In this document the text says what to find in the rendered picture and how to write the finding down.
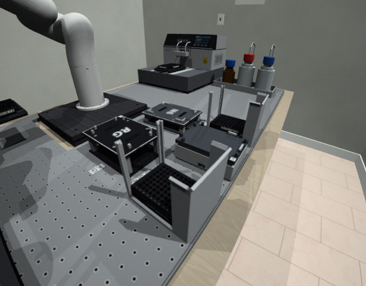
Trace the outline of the black regrip nest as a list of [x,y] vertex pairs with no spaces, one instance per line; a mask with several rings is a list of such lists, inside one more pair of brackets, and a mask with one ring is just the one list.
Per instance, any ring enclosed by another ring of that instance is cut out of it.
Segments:
[[[130,177],[159,156],[157,130],[122,115],[82,133],[91,147],[89,152],[121,175],[114,144],[117,140],[120,139],[123,144]],[[149,144],[151,142],[154,146]]]

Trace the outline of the blue bottle cap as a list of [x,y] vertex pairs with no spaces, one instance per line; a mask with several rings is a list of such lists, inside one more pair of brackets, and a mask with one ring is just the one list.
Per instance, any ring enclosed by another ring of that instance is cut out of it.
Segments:
[[226,66],[235,66],[235,60],[226,60]]
[[263,58],[263,63],[273,64],[274,63],[274,60],[275,60],[274,57],[264,57]]

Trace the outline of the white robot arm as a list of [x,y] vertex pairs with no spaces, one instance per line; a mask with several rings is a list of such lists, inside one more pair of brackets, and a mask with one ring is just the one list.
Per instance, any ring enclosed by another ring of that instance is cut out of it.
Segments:
[[82,14],[58,13],[52,0],[0,0],[0,8],[15,14],[28,29],[66,45],[80,111],[101,109],[104,97],[94,48],[94,30]]

